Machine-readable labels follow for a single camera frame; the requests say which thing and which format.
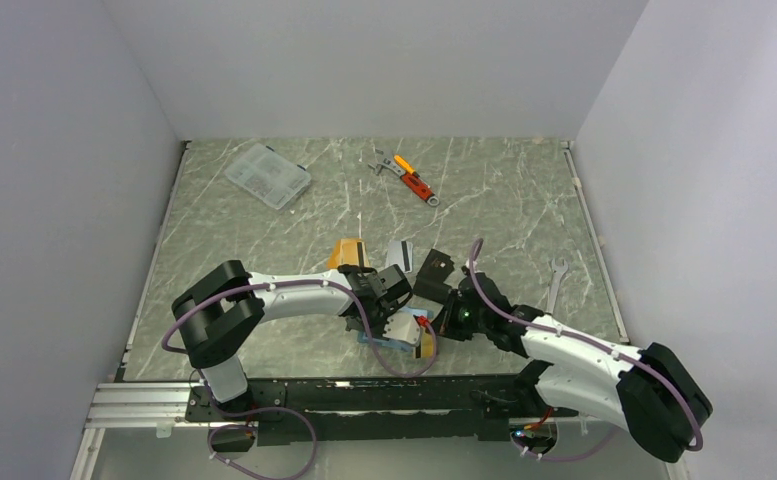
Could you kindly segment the orange credit cards stack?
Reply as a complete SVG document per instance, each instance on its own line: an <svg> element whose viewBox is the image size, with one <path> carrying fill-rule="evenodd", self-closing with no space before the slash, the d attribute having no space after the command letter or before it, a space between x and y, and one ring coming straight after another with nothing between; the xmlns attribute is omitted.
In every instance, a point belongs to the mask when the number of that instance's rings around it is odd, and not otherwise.
<svg viewBox="0 0 777 480"><path fill-rule="evenodd" d="M364 241L361 238L339 239L328 258L327 267L337 269L342 265L371 266Z"/></svg>

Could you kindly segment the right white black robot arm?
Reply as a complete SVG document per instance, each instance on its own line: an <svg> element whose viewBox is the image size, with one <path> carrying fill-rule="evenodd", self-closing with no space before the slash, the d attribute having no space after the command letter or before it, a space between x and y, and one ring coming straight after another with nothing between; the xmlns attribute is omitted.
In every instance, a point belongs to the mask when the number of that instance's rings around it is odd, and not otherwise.
<svg viewBox="0 0 777 480"><path fill-rule="evenodd" d="M667 463L702 446L714 408L674 352L616 344L568 327L536 307L512 304L483 273L449 291L433 326L438 335L483 335L497 348L528 359L510 398L521 411L584 413L612 424Z"/></svg>

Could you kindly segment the black card case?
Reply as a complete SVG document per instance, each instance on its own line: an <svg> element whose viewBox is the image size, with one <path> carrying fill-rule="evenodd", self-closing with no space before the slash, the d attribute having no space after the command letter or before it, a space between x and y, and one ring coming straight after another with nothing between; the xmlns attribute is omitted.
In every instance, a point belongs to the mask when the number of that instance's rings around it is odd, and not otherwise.
<svg viewBox="0 0 777 480"><path fill-rule="evenodd" d="M438 304L444 304L452 287L447 284L448 277L455 271L452 258L437 249L431 249L425 257L413 285L413 293Z"/></svg>

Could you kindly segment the silver grey card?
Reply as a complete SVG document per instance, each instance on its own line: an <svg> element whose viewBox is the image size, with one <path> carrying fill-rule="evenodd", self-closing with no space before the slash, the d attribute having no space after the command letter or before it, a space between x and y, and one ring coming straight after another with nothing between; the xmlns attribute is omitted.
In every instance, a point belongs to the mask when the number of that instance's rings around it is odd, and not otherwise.
<svg viewBox="0 0 777 480"><path fill-rule="evenodd" d="M392 240L386 250L386 266L398 266L403 273L414 270L413 245L407 240Z"/></svg>

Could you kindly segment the blue card holder wallet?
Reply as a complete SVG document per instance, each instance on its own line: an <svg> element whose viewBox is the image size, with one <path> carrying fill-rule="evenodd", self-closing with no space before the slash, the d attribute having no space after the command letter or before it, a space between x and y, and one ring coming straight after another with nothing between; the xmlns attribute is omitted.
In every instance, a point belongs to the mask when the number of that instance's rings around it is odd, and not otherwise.
<svg viewBox="0 0 777 480"><path fill-rule="evenodd" d="M432 312L426 309L403 307L391 315L382 334L376 334L375 343L379 347L413 352L422 345L426 328L423 319L429 319Z"/></svg>

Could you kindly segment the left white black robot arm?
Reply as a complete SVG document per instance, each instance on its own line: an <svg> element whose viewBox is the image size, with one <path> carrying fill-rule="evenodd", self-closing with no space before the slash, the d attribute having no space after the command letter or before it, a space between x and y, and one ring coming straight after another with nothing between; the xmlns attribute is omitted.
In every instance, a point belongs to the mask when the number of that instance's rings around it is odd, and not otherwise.
<svg viewBox="0 0 777 480"><path fill-rule="evenodd" d="M207 381L212 407L228 420L251 406L248 379L238 351L253 330L273 320L329 315L349 330L416 346L418 320L403 308L412 287L396 265L383 270L342 264L310 275L248 272L238 260L220 264L177 297L171 311L183 353Z"/></svg>

